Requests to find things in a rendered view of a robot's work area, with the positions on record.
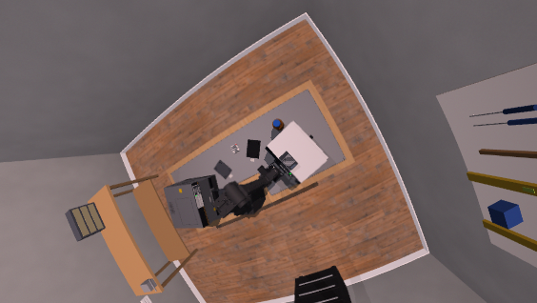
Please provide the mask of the brown bottle with blue cap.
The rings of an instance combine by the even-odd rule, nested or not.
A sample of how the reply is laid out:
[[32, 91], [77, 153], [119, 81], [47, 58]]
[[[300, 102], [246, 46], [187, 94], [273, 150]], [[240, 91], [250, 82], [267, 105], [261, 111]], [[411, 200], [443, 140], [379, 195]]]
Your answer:
[[[284, 128], [284, 124], [283, 124], [282, 120], [280, 120], [281, 123], [280, 123], [279, 120], [280, 120], [280, 119], [278, 119], [278, 120], [275, 119], [275, 120], [272, 122], [272, 127], [275, 128], [277, 131], [280, 131], [280, 130], [282, 130], [282, 129]], [[280, 124], [281, 124], [281, 125], [280, 125]]]

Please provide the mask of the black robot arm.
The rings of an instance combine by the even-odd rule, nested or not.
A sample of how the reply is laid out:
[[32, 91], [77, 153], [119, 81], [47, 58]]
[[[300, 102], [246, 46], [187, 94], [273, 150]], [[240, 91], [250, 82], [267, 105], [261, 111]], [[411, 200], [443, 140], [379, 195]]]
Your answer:
[[251, 199], [249, 198], [249, 195], [258, 191], [261, 187], [261, 189], [263, 189], [265, 186], [270, 185], [272, 179], [276, 178], [281, 173], [276, 167], [267, 172], [263, 165], [260, 166], [257, 171], [261, 173], [259, 178], [247, 184], [238, 184], [236, 181], [229, 182], [224, 187], [225, 191], [212, 203], [212, 206], [220, 213], [222, 218], [225, 218], [231, 212], [234, 212], [234, 214], [238, 216], [242, 211], [250, 209], [251, 206], [248, 202]]

